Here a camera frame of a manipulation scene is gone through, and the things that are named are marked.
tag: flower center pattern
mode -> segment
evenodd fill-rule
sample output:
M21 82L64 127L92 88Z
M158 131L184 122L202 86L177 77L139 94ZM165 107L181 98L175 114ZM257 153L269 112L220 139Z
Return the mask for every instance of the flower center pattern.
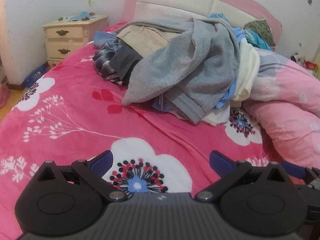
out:
M135 160L123 161L118 163L118 171L113 171L110 176L110 184L127 195L131 196L134 192L165 193L168 187L164 186L164 174L157 166L152 166L148 162L143 162L139 158Z
M22 96L20 101L28 100L30 98L30 96L33 95L37 91L38 86L39 86L39 84L37 82L34 83L34 85L31 88L29 88L29 90L27 92L24 93L24 95Z
M231 122L230 126L233 126L237 133L243 133L246 138L249 134L255 134L252 125L248 123L248 119L239 111L233 110L230 113L229 121Z

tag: metal screw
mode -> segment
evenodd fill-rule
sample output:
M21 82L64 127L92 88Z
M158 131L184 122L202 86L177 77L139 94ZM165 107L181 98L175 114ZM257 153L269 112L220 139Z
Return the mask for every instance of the metal screw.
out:
M115 200L119 200L125 197L125 194L122 191L113 191L109 194L109 197Z
M213 194L209 191L202 191L198 193L198 198L208 200L213 197Z

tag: gray sweatshirt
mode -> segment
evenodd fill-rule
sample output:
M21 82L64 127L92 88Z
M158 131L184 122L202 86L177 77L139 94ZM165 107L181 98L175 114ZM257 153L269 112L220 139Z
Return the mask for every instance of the gray sweatshirt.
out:
M231 26L222 19L153 19L128 23L181 33L134 67L122 104L141 103L161 94L198 123L229 89L240 63Z

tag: cream nightstand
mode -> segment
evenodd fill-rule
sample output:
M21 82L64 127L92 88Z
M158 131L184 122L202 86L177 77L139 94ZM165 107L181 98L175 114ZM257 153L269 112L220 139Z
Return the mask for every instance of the cream nightstand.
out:
M94 33L104 30L108 25L108 16L106 15L95 15L95 18L88 21L68 22L68 19L56 20L42 26L46 38L47 60L51 68L92 41Z

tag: light blue clothing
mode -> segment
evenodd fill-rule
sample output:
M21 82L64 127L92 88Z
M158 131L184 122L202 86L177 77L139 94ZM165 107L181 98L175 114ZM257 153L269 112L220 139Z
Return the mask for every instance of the light blue clothing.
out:
M270 48L268 43L266 43L263 39L261 39L257 33L255 33L252 30L245 30L245 33L246 33L245 37L246 37L247 41L250 44L252 44L252 46L260 48L260 49L266 49L266 50L272 51L272 49Z
M114 47L113 43L114 43L116 36L117 36L116 33L106 33L106 32L97 31L93 35L93 44L94 44L94 46L101 48L102 45L108 43L110 45L110 47L113 48Z
M223 20L225 20L227 23L229 23L228 19L225 17L225 15L223 13L211 13L207 16L208 19L211 18L221 18Z
M240 45L240 41L245 38L244 30L242 30L240 28L232 28L232 30L233 30L234 34L236 35L238 43Z
M156 97L155 101L153 102L152 107L158 111L161 111L161 105L159 104L159 97ZM175 109L175 107L171 102L164 100L164 103L162 106L162 112L170 112L174 109Z
M225 94L220 99L220 101L216 104L214 109L221 109L227 102L231 100L231 98L234 96L236 92L236 86L237 86L237 78L233 81L233 83L231 84L231 87L228 89L227 92L225 92Z

